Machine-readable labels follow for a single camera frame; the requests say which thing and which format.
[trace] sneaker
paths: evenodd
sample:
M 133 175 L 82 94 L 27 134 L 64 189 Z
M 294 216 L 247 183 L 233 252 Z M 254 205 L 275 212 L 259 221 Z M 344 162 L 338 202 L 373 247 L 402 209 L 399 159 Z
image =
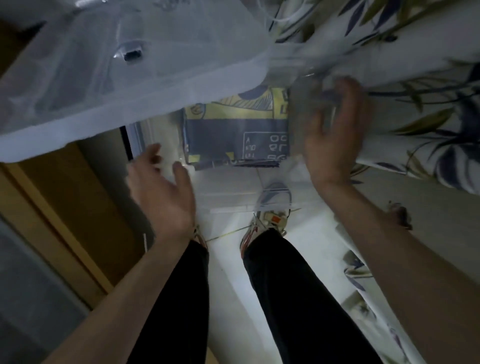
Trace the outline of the sneaker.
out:
M 202 232 L 200 231 L 199 225 L 195 226 L 192 240 L 195 240 L 197 243 L 199 243 L 202 247 L 204 247 L 208 251 L 207 243 L 205 241 L 204 236 L 202 235 Z
M 255 212 L 249 229 L 243 236 L 240 243 L 240 255 L 243 255 L 250 243 L 262 232 L 268 229 L 278 231 L 282 236 L 287 234 L 285 227 L 290 215 L 290 209 L 285 210 L 267 210 L 269 205 L 279 204 L 289 206 L 292 201 L 292 195 L 287 186 L 281 182 L 275 182 L 267 186 L 258 199 L 257 207 L 259 211 Z

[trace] forearm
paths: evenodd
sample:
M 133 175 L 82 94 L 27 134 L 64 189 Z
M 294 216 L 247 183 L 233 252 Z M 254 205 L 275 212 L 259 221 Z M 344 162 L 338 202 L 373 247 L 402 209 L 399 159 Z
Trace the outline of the forearm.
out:
M 45 363 L 125 363 L 188 242 L 155 243 Z
M 478 362 L 479 287 L 352 186 L 331 184 L 319 191 L 424 359 Z

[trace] floral curtain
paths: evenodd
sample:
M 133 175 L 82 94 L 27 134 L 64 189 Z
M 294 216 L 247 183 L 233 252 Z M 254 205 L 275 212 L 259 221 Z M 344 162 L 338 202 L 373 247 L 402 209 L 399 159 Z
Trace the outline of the floral curtain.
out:
M 375 104 L 359 164 L 480 193 L 479 19 L 477 0 L 349 0 L 315 31 L 305 54 L 348 54 L 333 74 Z

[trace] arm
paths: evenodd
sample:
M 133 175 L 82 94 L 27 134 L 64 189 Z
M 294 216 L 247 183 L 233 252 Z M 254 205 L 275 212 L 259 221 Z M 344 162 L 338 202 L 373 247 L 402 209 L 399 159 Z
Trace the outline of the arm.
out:
M 159 145 L 128 166 L 132 198 L 150 220 L 155 244 L 45 363 L 125 363 L 150 311 L 193 233 L 195 200 L 185 168 L 173 166 L 177 185 L 154 164 Z
M 312 182 L 366 260 L 405 331 L 428 363 L 480 362 L 480 289 L 349 183 L 370 121 L 360 85 L 344 79 L 331 132 L 317 115 L 305 141 Z

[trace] left hand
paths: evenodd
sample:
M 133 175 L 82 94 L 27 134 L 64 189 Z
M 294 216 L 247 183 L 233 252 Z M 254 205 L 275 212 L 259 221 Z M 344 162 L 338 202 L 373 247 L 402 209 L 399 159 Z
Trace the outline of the left hand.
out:
M 160 174 L 155 164 L 160 144 L 152 144 L 127 165 L 130 195 L 150 221 L 157 241 L 190 239 L 195 224 L 195 196 L 187 170 L 173 164 L 175 183 Z

